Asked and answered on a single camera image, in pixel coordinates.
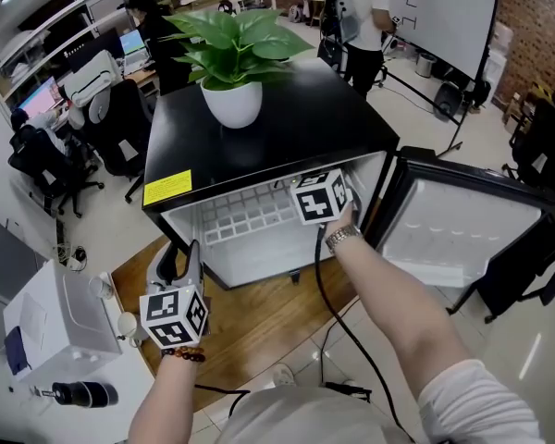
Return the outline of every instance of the wooden floor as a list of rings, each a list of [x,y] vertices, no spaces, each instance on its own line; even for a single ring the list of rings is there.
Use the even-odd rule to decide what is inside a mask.
[[[145,293],[146,268],[167,239],[161,237],[130,258],[113,273],[117,294],[126,311],[140,311],[140,295]],[[177,261],[183,271],[185,257]],[[327,295],[336,310],[355,295],[352,285],[335,260],[321,265]],[[207,360],[200,365],[197,383],[222,389],[236,389],[266,370],[281,357],[308,339],[330,318],[315,282],[312,266],[293,285],[288,276],[274,277],[236,290],[225,291],[209,277],[204,295],[212,299],[211,336],[203,338]],[[143,355],[156,373],[160,351],[148,339]],[[195,409],[218,400],[222,395],[195,390]]]

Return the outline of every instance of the brick wall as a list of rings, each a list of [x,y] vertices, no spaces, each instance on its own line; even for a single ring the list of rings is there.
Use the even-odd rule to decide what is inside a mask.
[[[277,0],[288,9],[300,0]],[[555,89],[555,0],[499,0],[497,19],[514,31],[508,66],[498,97],[525,93],[534,79]]]

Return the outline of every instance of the wristwatch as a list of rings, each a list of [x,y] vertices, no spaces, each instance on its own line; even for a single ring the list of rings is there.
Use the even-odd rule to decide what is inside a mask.
[[[348,237],[362,237],[362,232],[354,225],[338,228],[325,239],[325,243],[331,253],[335,253],[335,247]]]

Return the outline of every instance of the potted plant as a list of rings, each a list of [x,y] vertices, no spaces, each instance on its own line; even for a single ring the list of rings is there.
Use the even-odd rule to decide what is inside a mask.
[[[248,10],[236,17],[220,11],[178,13],[166,17],[182,33],[169,38],[201,38],[182,43],[188,53],[175,59],[201,69],[203,97],[214,117],[231,129],[251,125],[259,115],[262,82],[283,78],[290,70],[281,60],[312,48],[277,25],[279,10]]]

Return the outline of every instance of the yellow warning label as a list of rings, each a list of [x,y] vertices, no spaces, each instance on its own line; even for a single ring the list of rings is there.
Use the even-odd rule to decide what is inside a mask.
[[[144,205],[191,191],[191,170],[150,182],[144,187]]]

